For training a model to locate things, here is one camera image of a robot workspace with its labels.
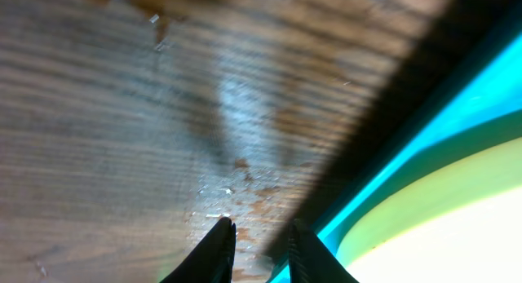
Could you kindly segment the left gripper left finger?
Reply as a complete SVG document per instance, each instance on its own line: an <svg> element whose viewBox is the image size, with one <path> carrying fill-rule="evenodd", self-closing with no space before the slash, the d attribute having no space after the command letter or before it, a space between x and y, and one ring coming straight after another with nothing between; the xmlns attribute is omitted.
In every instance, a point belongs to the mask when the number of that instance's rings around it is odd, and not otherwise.
<svg viewBox="0 0 522 283"><path fill-rule="evenodd" d="M221 218L161 283L231 283L236 234L236 224Z"/></svg>

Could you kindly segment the yellow-green plate with ketchup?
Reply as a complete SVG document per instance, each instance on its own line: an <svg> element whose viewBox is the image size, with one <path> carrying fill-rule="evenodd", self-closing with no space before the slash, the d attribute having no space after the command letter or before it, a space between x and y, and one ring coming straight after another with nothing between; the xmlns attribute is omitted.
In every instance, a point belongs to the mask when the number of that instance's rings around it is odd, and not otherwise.
<svg viewBox="0 0 522 283"><path fill-rule="evenodd" d="M337 258L359 282L521 283L521 140L394 193L356 222Z"/></svg>

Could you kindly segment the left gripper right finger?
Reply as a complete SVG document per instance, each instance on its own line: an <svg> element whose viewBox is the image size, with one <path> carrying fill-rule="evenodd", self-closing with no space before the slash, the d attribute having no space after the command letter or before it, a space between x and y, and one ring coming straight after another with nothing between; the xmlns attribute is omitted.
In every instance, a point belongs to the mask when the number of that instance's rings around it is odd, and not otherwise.
<svg viewBox="0 0 522 283"><path fill-rule="evenodd" d="M290 226L291 283L358 283L300 219Z"/></svg>

